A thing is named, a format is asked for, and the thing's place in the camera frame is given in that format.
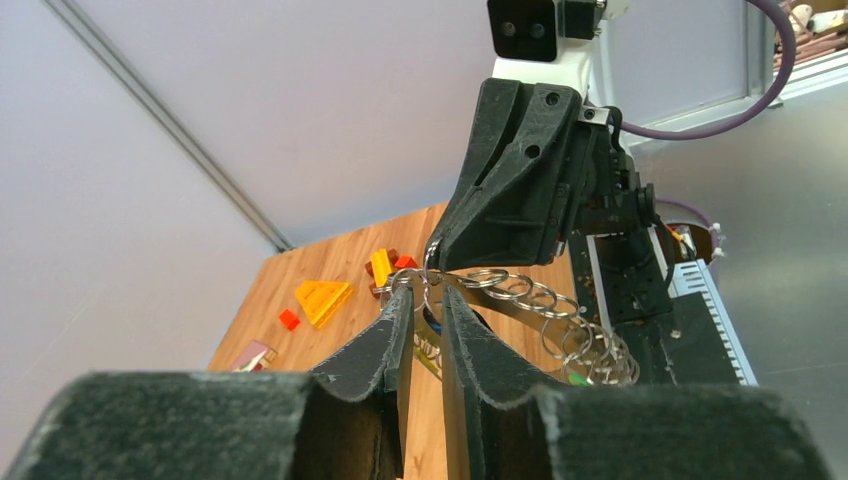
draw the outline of metal panel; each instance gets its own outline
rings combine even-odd
[[[724,343],[725,350],[730,355],[730,362],[736,371],[739,383],[742,385],[757,385],[757,378],[748,363],[748,357],[745,355],[745,350],[742,349],[742,343],[736,336],[736,330],[733,328],[730,316],[724,308],[724,302],[721,301],[718,289],[704,261],[698,260],[697,262],[675,265],[672,281],[671,288],[674,289],[674,297],[695,292],[704,296],[704,301],[707,303],[707,308],[710,309],[713,322],[715,322],[716,330],[718,330],[721,341]]]
[[[848,85],[639,162],[664,197],[722,225],[719,289],[761,386],[801,410],[848,478]]]

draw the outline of white wall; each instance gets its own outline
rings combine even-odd
[[[296,244],[446,200],[495,58],[485,0],[77,1]],[[632,10],[627,119],[744,92],[741,0]]]
[[[637,124],[747,94],[743,0],[632,0],[611,22],[614,100]]]
[[[0,2],[0,472],[91,369],[202,369],[271,247],[49,10]]]

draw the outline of red block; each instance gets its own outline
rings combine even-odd
[[[418,268],[418,264],[415,263],[415,260],[409,255],[404,255],[398,258],[397,262],[395,262],[395,267],[397,268]]]
[[[294,330],[298,325],[300,325],[300,319],[298,319],[297,315],[292,313],[292,311],[288,308],[283,310],[283,313],[280,314],[280,322],[282,322],[289,331]]]

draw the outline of wooden tabletop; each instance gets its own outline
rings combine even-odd
[[[377,318],[380,305],[368,291],[373,280],[363,268],[371,253],[379,248],[394,248],[400,255],[413,256],[420,264],[425,243],[444,208],[445,205],[426,208],[269,258],[209,362],[209,369],[230,370],[252,340],[277,350],[272,370],[304,371],[324,360]],[[528,275],[554,291],[574,294],[567,255],[546,267],[511,270]],[[353,294],[321,330],[309,324],[295,299],[295,289],[306,280],[348,282],[354,287]],[[292,332],[278,319],[286,308],[301,319],[301,325]],[[495,312],[482,310],[481,313],[492,329],[525,358],[544,370],[558,367],[557,361],[542,350],[538,332]],[[447,478],[441,389],[439,380],[414,361],[406,479]]]

